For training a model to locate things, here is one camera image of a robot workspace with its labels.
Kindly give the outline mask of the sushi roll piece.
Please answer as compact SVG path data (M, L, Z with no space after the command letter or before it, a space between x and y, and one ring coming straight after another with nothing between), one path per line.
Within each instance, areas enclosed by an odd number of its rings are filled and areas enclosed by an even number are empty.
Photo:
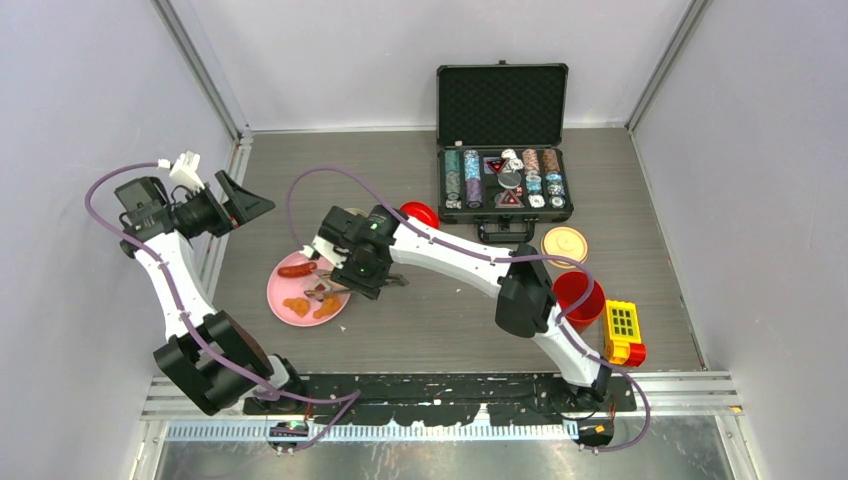
M327 282L323 279L318 279L309 292L305 292L307 296L313 298L318 301L322 301L327 294L332 294L334 292L334 286L331 282Z

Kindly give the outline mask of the red plastic cup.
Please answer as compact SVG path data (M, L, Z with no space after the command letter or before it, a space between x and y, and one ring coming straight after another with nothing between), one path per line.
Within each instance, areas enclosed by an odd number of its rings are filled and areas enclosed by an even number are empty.
M566 272L553 284L553 292L561 309L572 308L566 319L573 329L582 334L603 313L606 295L597 280L592 282L590 294L579 303L578 300L589 287L587 275L580 271Z

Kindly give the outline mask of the metal serving tongs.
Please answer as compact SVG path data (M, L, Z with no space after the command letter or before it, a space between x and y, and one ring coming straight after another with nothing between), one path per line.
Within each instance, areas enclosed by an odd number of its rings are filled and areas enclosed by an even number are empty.
M387 277L386 277L385 281L383 282L382 286L381 286L381 287L379 287L379 288L377 288L377 289L376 289L376 291L375 291L375 293L374 293L373 295L366 295L366 294L365 294L365 293L364 293L361 289L347 289L347 288L343 287L342 285L339 285L339 284L336 284L336 283L332 282L332 281L330 280L330 274L331 274L331 271L330 271L330 270L319 269L319 270L316 270L316 271L314 272L314 274L316 275L317 280L318 280L318 279L323 279L323 280L325 280L325 281L327 281L327 282L331 282L331 283L333 284L333 286L334 286L334 292L333 292L332 294L327 294L327 295L333 295L333 294L335 294L335 295L343 295L343 294L354 294L354 293L357 293L357 294L361 294L361 295L365 296L366 298L368 298L368 299L370 299L370 300L376 300L376 299L377 299L377 297L379 296L379 292L380 292L383 288L395 287L395 286L397 286L397 287L405 287L405 286L407 286L407 285L409 284L409 281L408 281L408 280L407 280L407 279L406 279L403 275L400 275L400 274L394 274L394 273L389 273L389 274L387 275ZM304 295L305 295L307 298L309 298L309 299L313 299L313 298L310 298L309 296L307 296L307 295L305 294L305 292L309 292L309 290L310 290L310 289L311 289L311 288L306 289L306 290L304 291Z

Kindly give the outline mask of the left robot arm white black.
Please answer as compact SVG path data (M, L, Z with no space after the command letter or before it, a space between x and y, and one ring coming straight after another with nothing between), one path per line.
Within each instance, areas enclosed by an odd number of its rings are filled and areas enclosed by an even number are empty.
M195 270L191 239L222 237L274 209L226 172L215 175L226 199L207 185L175 201L162 180L133 179L115 190L124 211L121 247L150 277L165 320L165 344L153 356L158 368L203 413L212 416L246 394L280 412L298 412L307 389L291 363L266 354L226 311L212 305Z

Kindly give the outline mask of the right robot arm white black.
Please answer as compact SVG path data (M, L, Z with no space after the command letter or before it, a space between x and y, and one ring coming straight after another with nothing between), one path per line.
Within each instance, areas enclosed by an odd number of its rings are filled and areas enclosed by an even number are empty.
M332 282L369 300L388 285L395 264L430 270L495 299L495 323L532 340L554 362L574 403L596 410L611 395L611 368L564 319L536 249L485 246L432 228L382 205L369 216L333 207L301 250L331 265Z

